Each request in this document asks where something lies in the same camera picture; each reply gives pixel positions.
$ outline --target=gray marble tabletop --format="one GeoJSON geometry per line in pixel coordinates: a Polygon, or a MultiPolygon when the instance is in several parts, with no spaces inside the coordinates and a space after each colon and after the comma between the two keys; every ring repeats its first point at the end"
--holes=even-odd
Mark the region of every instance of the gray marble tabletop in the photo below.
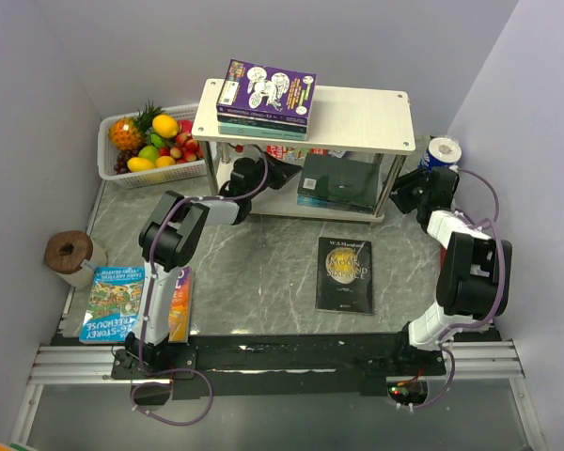
{"type": "MultiPolygon", "coordinates": [[[[402,174],[428,144],[418,143],[402,174]]],[[[391,160],[384,158],[383,168],[391,160]]],[[[138,233],[166,190],[197,195],[209,186],[204,177],[132,190],[105,184],[91,236],[110,266],[142,265],[138,233]]],[[[422,232],[414,212],[402,215],[389,201],[377,225],[251,215],[240,225],[207,227],[190,266],[191,334],[396,332],[434,299],[439,244],[422,232]],[[318,237],[372,242],[373,316],[315,310],[318,237]]],[[[79,336],[88,293],[75,291],[64,336],[79,336]]]]}

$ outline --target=shelf bottom board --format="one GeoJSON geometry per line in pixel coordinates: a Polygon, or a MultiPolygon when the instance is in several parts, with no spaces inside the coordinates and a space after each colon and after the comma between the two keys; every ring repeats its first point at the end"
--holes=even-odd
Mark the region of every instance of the shelf bottom board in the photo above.
{"type": "MultiPolygon", "coordinates": [[[[222,186],[229,180],[234,161],[219,163],[217,169],[217,183],[222,186]]],[[[379,217],[367,213],[354,211],[340,211],[306,207],[297,204],[297,188],[299,187],[300,174],[278,191],[267,189],[252,201],[251,213],[272,216],[289,216],[293,218],[323,219],[329,221],[353,221],[358,223],[380,223],[384,214],[379,217]]]]}

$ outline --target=white plastic basket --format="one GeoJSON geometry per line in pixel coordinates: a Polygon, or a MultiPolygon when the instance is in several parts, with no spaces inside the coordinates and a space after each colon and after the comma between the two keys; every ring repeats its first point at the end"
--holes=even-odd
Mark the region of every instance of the white plastic basket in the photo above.
{"type": "MultiPolygon", "coordinates": [[[[164,108],[164,112],[176,120],[194,119],[198,105],[170,106],[164,108]]],[[[109,128],[122,117],[136,117],[137,113],[128,115],[111,116],[101,122],[98,131],[98,173],[101,179],[112,180],[123,188],[137,188],[140,186],[154,185],[166,181],[189,179],[190,177],[204,176],[206,173],[205,162],[202,160],[174,164],[173,166],[160,167],[149,171],[132,172],[128,174],[117,174],[114,166],[117,163],[119,150],[113,146],[109,139],[109,128]]],[[[215,159],[216,145],[211,143],[211,155],[215,159]]]]}

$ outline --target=pineapple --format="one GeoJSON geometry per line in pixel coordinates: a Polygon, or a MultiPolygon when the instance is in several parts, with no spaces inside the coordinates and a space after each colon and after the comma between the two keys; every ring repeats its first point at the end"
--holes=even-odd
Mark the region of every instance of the pineapple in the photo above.
{"type": "Polygon", "coordinates": [[[146,140],[152,120],[163,112],[160,106],[147,103],[137,117],[123,117],[109,129],[109,139],[119,150],[129,151],[140,148],[146,140]]]}

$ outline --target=dark green book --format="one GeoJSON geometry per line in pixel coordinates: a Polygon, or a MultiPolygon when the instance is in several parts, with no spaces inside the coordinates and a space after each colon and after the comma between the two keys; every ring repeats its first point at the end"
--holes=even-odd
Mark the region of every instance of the dark green book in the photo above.
{"type": "Polygon", "coordinates": [[[320,237],[316,310],[372,315],[372,243],[320,237]]]}
{"type": "Polygon", "coordinates": [[[297,193],[337,204],[353,206],[356,211],[370,212],[376,206],[380,167],[309,153],[301,173],[297,193]]]}

